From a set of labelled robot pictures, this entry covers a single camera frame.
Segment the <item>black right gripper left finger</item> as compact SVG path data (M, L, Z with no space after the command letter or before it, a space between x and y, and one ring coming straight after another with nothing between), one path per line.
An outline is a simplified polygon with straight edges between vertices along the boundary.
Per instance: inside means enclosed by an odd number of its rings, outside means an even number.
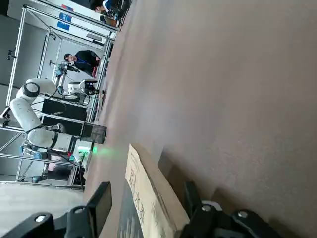
M18 223L3 238L97 238L112 208L111 183L102 182L85 206L59 218L38 212Z

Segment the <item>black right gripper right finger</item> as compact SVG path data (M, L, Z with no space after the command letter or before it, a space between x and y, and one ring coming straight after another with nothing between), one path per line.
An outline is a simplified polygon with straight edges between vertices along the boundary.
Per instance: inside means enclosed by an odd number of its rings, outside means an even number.
M184 184L184 208L190 218L183 238L278 238L280 234L257 213L240 209L226 214L218 203L203 201L194 182Z

